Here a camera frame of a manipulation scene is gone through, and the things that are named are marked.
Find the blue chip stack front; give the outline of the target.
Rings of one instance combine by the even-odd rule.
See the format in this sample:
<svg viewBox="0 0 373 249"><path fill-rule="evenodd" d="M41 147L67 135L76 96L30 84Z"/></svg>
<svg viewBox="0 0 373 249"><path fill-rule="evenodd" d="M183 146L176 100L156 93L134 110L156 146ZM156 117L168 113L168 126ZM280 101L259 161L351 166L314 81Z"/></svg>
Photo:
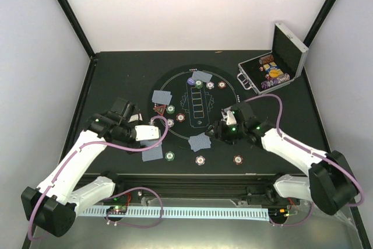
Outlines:
<svg viewBox="0 0 373 249"><path fill-rule="evenodd" d="M195 163L199 166L202 166L205 164L205 158L203 156L197 156L195 159Z"/></svg>

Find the blue chips seat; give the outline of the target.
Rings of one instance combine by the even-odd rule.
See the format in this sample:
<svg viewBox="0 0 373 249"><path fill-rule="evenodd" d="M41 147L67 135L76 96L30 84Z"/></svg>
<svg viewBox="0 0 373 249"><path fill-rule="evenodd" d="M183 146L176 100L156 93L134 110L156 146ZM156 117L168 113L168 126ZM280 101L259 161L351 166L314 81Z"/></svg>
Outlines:
<svg viewBox="0 0 373 249"><path fill-rule="evenodd" d="M171 128L174 126L174 120L173 119L168 119L167 120L168 127Z"/></svg>
<svg viewBox="0 0 373 249"><path fill-rule="evenodd" d="M206 88L209 89L209 90L213 89L214 88L214 83L213 82L206 83Z"/></svg>

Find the dealt card bottom seat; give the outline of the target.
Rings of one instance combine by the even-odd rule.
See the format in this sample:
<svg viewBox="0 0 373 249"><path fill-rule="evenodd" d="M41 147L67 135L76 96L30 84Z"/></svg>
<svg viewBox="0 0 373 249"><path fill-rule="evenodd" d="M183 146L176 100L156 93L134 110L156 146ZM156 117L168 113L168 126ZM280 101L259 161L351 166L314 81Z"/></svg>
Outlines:
<svg viewBox="0 0 373 249"><path fill-rule="evenodd" d="M203 149L205 145L205 139L203 136L200 136L200 135L191 136L190 139L188 140L188 143L191 147L191 150L193 150L194 152L197 152Z"/></svg>

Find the brown chip stack front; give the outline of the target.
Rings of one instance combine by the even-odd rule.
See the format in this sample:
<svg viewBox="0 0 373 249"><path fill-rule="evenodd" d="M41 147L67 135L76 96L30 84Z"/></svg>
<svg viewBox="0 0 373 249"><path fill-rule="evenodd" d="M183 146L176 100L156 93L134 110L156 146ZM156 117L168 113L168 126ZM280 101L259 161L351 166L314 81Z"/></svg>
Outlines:
<svg viewBox="0 0 373 249"><path fill-rule="evenodd" d="M236 165L241 165L243 163L243 158L240 155L236 155L234 156L233 161Z"/></svg>

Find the purple small blind button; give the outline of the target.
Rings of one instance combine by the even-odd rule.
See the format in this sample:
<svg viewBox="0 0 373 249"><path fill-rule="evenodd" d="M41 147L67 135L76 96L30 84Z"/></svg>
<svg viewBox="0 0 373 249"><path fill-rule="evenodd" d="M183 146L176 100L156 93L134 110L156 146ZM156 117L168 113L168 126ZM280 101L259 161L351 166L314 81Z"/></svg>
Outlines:
<svg viewBox="0 0 373 249"><path fill-rule="evenodd" d="M189 78L189 79L187 80L187 84L193 86L193 85L195 85L195 81L194 81L192 78Z"/></svg>

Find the dealt card top seat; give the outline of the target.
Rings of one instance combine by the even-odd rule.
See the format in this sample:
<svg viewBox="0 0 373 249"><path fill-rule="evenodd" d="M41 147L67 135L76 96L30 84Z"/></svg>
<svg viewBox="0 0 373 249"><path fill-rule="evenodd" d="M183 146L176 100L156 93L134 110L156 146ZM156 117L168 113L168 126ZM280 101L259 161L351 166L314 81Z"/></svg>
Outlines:
<svg viewBox="0 0 373 249"><path fill-rule="evenodd" d="M202 71L195 71L193 72L191 78L194 80L194 81L197 81L197 80L200 80L200 81L204 81L204 75L205 73L202 72Z"/></svg>

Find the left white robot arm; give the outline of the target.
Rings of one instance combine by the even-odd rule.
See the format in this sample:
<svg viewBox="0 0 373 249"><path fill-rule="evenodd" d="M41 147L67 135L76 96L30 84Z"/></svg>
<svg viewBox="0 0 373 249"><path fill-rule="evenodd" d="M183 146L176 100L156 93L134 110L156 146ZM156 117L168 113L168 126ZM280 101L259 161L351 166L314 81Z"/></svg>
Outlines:
<svg viewBox="0 0 373 249"><path fill-rule="evenodd" d="M92 183L76 189L78 181L104 151L108 143L129 146L136 141L135 121L139 110L133 103L116 99L110 110L92 115L69 153L36 188L26 187L21 201L29 226L38 226L55 237L63 236L76 217L102 199L120 201L125 187L116 175L106 171Z"/></svg>

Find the brown chips seat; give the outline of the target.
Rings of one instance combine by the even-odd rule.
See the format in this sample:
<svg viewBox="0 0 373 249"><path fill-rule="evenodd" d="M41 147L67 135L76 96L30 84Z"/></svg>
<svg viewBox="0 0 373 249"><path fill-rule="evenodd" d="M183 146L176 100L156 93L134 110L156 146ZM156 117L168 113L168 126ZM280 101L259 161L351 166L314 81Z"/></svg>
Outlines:
<svg viewBox="0 0 373 249"><path fill-rule="evenodd" d="M220 89L224 89L224 88L226 87L226 83L225 83L224 81L220 81L220 82L218 83L218 87L219 87Z"/></svg>
<svg viewBox="0 0 373 249"><path fill-rule="evenodd" d="M179 122L185 121L185 115L184 114L177 114L176 115L176 120Z"/></svg>

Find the green chip stack front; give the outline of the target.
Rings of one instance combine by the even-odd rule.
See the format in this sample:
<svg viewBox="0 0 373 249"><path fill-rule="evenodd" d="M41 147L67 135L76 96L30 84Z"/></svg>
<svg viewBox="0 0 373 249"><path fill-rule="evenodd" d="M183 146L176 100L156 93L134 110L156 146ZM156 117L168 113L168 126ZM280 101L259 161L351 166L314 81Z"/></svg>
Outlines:
<svg viewBox="0 0 373 249"><path fill-rule="evenodd" d="M173 161L174 159L175 159L175 154L174 154L174 152L172 152L172 151L168 151L168 152L166 152L165 153L165 159L167 160L167 161Z"/></svg>

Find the brown chips top seat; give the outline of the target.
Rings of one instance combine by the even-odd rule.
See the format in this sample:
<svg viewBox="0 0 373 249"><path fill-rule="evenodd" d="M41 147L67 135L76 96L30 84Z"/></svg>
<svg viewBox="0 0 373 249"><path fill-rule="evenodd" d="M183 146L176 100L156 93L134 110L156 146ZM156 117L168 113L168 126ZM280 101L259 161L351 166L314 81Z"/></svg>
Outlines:
<svg viewBox="0 0 373 249"><path fill-rule="evenodd" d="M224 89L224 88L226 87L226 83L225 83L224 81L220 81L220 82L218 83L218 87L219 87L220 89Z"/></svg>

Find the dealt card seat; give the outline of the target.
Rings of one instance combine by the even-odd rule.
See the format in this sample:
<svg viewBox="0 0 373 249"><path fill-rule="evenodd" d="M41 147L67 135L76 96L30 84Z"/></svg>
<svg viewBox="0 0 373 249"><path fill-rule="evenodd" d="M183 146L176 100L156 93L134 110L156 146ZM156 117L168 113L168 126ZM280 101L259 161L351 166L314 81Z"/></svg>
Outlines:
<svg viewBox="0 0 373 249"><path fill-rule="evenodd" d="M163 91L161 90L155 90L152 95L152 102L157 104L163 103Z"/></svg>
<svg viewBox="0 0 373 249"><path fill-rule="evenodd" d="M194 80L194 81L197 81L197 80L200 80L200 81L204 81L204 75L205 73L202 72L202 71L195 71L193 72L191 78Z"/></svg>
<svg viewBox="0 0 373 249"><path fill-rule="evenodd" d="M190 139L188 140L188 143L191 147L191 150L193 150L194 152L197 152L203 149L205 145L205 139L203 136L200 136L200 135L191 136Z"/></svg>

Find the blue chips top seat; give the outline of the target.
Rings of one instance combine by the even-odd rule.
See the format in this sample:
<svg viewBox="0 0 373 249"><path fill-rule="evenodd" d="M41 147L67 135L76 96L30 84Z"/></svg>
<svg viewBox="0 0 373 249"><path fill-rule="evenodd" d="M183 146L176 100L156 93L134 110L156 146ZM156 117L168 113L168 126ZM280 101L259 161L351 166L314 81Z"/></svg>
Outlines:
<svg viewBox="0 0 373 249"><path fill-rule="evenodd" d="M209 89L209 90L213 89L214 88L214 83L213 82L206 83L206 88Z"/></svg>

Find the green chips top seat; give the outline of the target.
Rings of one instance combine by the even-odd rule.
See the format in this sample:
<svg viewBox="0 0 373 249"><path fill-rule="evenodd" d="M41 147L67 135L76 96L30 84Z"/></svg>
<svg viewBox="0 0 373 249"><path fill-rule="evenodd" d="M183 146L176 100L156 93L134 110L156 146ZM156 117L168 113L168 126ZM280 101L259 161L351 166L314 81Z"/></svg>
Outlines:
<svg viewBox="0 0 373 249"><path fill-rule="evenodd" d="M195 81L195 87L196 87L197 89L201 89L201 88L203 88L203 82L202 82L201 80L196 80L196 81Z"/></svg>

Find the burn card off mat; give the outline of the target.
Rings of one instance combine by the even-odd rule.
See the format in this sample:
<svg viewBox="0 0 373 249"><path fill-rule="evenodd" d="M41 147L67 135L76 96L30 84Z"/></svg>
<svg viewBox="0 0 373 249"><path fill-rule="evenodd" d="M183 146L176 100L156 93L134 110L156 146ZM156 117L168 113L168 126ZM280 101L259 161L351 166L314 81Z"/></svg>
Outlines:
<svg viewBox="0 0 373 249"><path fill-rule="evenodd" d="M161 146L146 150L142 152L142 160L144 162L159 160L163 158L163 150Z"/></svg>

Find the green chips seat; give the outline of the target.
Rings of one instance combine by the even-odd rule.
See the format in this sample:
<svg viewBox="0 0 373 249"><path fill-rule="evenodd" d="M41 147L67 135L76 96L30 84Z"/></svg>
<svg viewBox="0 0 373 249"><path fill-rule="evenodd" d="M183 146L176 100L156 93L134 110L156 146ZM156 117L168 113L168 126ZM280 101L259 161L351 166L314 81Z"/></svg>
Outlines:
<svg viewBox="0 0 373 249"><path fill-rule="evenodd" d="M201 88L203 88L203 82L202 82L201 80L196 80L196 81L195 81L195 87L196 87L197 89L201 89Z"/></svg>
<svg viewBox="0 0 373 249"><path fill-rule="evenodd" d="M166 108L166 112L167 112L168 114L174 114L174 113L175 113L175 107L172 106L172 105L167 106L167 108Z"/></svg>

